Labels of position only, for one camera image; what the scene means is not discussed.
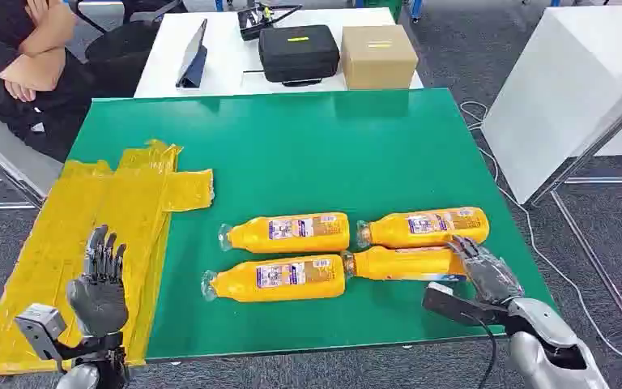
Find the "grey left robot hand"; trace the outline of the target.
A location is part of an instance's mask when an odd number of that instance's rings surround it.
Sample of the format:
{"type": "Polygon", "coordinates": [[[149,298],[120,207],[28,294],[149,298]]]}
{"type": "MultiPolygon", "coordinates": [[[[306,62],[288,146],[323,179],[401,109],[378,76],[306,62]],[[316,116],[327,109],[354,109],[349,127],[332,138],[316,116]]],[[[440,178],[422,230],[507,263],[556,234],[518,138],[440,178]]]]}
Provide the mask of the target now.
{"type": "Polygon", "coordinates": [[[126,244],[102,224],[92,230],[83,253],[81,274],[66,286],[66,297],[84,337],[119,332],[128,320],[122,280],[126,244]]]}

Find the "person's left hand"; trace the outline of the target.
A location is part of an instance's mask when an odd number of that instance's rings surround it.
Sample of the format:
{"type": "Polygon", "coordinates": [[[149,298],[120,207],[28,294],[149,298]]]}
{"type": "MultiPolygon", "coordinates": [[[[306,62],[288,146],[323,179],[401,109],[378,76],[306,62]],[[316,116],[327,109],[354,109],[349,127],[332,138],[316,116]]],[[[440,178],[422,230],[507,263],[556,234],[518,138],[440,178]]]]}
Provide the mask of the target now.
{"type": "Polygon", "coordinates": [[[28,103],[36,99],[36,84],[30,81],[19,83],[4,80],[4,87],[8,93],[16,100],[28,103]]]}

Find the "person's right hand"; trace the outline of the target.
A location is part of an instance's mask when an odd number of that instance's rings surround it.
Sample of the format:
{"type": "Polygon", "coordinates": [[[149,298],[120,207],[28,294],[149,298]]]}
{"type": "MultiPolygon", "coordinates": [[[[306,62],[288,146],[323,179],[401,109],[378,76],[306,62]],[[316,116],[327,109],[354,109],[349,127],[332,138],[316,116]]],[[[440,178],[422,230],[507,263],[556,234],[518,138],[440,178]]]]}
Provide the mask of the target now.
{"type": "Polygon", "coordinates": [[[27,0],[25,11],[35,25],[39,25],[49,10],[47,0],[27,0]]]}

